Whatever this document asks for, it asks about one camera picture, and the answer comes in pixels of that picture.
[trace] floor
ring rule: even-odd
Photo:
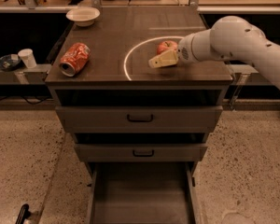
[[[225,110],[195,172],[202,224],[280,224],[280,111]],[[0,224],[82,224],[91,188],[51,105],[0,105]]]

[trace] soda can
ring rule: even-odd
[[[66,76],[73,77],[83,69],[90,55],[89,47],[84,43],[75,43],[62,56],[59,67]]]

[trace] red apple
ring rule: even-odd
[[[177,43],[174,41],[162,41],[157,47],[157,54],[160,55],[162,52],[168,50],[168,49],[174,49],[177,50]]]

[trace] cabinet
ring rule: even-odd
[[[190,7],[104,7],[64,42],[59,58],[74,42],[91,48],[81,73],[65,77],[57,58],[46,79],[92,177],[87,223],[199,221],[192,174],[232,77],[224,63],[151,69],[147,58],[160,40],[202,29]]]

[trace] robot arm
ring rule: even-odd
[[[237,60],[251,64],[280,90],[280,46],[239,17],[224,17],[209,30],[185,36],[177,53],[183,63]]]

